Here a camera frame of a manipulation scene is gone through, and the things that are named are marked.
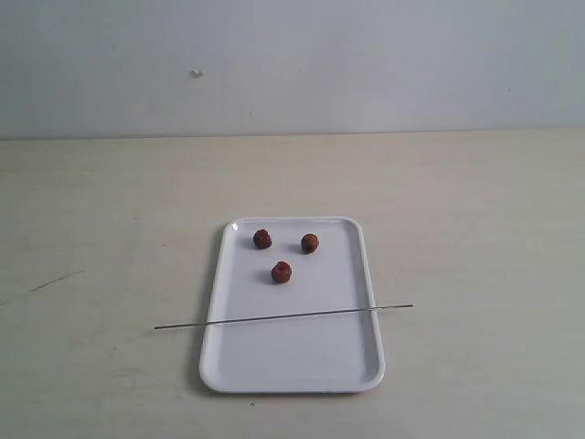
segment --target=red ball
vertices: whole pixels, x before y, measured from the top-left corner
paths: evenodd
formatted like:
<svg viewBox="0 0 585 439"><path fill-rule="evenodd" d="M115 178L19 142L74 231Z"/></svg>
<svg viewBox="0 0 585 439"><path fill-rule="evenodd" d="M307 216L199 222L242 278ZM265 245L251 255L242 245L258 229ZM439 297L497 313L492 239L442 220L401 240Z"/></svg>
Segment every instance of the red ball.
<svg viewBox="0 0 585 439"><path fill-rule="evenodd" d="M317 247L319 247L319 238L317 238L317 235L307 233L303 236L303 239L301 240L301 248L303 249L303 252L307 254L312 253L317 250Z"/></svg>
<svg viewBox="0 0 585 439"><path fill-rule="evenodd" d="M289 282L289 279L291 279L291 274L293 274L291 265L284 261L277 262L271 271L272 279L277 284L284 284L285 282Z"/></svg>
<svg viewBox="0 0 585 439"><path fill-rule="evenodd" d="M271 235L265 229L258 230L254 233L254 245L259 249L268 249L272 245Z"/></svg>

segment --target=scratch mark on table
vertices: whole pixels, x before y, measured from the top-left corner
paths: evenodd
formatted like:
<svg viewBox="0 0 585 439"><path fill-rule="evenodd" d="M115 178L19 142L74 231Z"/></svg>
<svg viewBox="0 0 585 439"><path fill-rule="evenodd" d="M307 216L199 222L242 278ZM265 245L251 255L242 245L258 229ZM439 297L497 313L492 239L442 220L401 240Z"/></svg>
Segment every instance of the scratch mark on table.
<svg viewBox="0 0 585 439"><path fill-rule="evenodd" d="M57 279L53 279L52 281L49 281L49 282L47 282L45 284L42 284L42 285L39 285L39 286L33 288L32 290L28 290L28 292L29 293L32 293L33 291L40 290L41 288L45 288L46 286L49 286L51 284L54 284L55 282L64 281L68 277L75 276L76 274L81 274L81 273L85 273L85 270L81 270L80 272L75 272L75 273L65 273L65 274L63 274L61 277L59 277Z"/></svg>

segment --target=wall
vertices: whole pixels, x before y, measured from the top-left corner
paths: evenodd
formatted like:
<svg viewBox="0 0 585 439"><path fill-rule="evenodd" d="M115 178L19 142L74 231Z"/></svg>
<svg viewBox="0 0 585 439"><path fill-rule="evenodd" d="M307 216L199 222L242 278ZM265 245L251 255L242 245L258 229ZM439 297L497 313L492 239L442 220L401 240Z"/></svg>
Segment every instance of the wall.
<svg viewBox="0 0 585 439"><path fill-rule="evenodd" d="M0 137L585 124L584 16L580 0L5 0Z"/></svg>

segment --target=thin metal wire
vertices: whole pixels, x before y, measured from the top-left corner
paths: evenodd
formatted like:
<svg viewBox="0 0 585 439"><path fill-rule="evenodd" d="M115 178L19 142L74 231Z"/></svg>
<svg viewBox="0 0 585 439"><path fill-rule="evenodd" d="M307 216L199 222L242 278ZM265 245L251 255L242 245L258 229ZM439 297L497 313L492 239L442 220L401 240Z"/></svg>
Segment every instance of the thin metal wire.
<svg viewBox="0 0 585 439"><path fill-rule="evenodd" d="M206 327L208 325L220 325L220 324L226 324L226 323L257 322L257 321L261 321L261 320L276 320L277 318L327 316L327 315L331 315L331 314L359 313L362 311L378 311L381 309L412 308L413 306L414 306L413 304L385 305L385 306L371 306L369 308L353 308L353 309L336 309L334 311L318 311L318 312L314 312L314 313L280 314L277 316L231 318L229 320L215 320L215 321L211 321L211 322L181 323L178 325L162 325L159 327L154 327L154 329L171 329L174 327Z"/></svg>

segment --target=tray rim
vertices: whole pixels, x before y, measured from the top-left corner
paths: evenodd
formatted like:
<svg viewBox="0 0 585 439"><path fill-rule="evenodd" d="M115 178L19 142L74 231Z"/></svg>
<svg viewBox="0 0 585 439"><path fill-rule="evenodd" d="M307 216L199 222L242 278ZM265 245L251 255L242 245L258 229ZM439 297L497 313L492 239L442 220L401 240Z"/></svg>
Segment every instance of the tray rim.
<svg viewBox="0 0 585 439"><path fill-rule="evenodd" d="M211 288L211 295L209 296L209 305L207 310L207 321L211 320L213 315L215 314L215 306L216 301L214 297L217 292L217 285L218 279L222 275L223 264L221 261L224 258L224 251L226 247L227 241L227 232L230 228L233 228L233 225L238 222L246 222L246 221L280 221L280 220L335 220L335 221L346 221L350 223L353 227L357 230L357 235L359 239L359 250L361 252L361 260L362 260L362 269L364 271L364 279L366 281L366 291L367 291L367 304L368 306L376 306L376 299L374 297L374 290L372 288L372 278L369 272L369 266L367 263L367 252L366 252L366 240L364 238L364 232L361 225L353 218L343 216L343 215L323 215L323 216L295 216L295 217L240 217L230 221L222 231L221 235L221 243L219 244L219 252L218 252L218 260L216 264L216 273L213 278L213 285ZM222 385L214 382L214 379L207 373L206 370L206 362L205 356L206 352L209 349L209 328L205 328L205 332L203 334L203 341L201 343L201 350L199 353L199 363L198 363L198 372L199 377L203 381L203 383L213 391L219 393L267 393L267 394L284 394L284 393L361 393L364 391L369 391L374 389L378 386L378 384L384 378L386 373L386 360L384 358L384 349L382 346L382 336L380 334L379 323L378 323L378 313L376 311L370 311L370 318L372 319L373 331L374 331L374 342L376 343L376 351L378 354L378 370L376 374L368 381L360 383L358 385L351 385L347 386L347 388L339 389L339 390L310 390L310 389L303 389L303 390L277 390L277 391L270 391L270 390L262 390L262 391L234 391L223 387Z"/></svg>

